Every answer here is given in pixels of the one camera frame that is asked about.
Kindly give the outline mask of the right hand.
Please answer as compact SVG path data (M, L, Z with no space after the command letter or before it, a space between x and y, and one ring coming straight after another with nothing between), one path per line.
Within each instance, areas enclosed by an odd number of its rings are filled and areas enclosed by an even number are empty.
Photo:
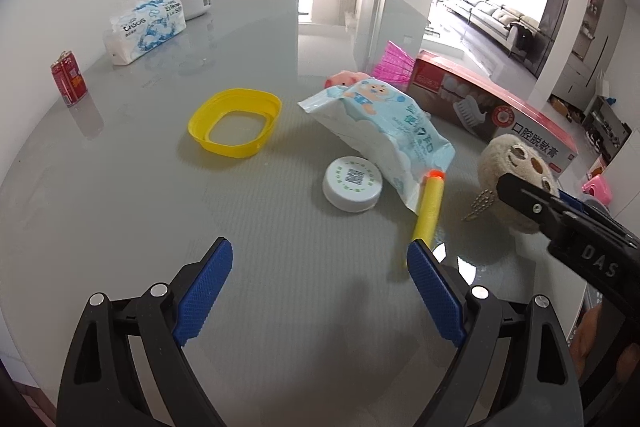
M577 329L575 329L573 340L570 342L570 356L578 378L582 377L587 355L589 355L596 342L601 311L602 305L597 305L586 312Z

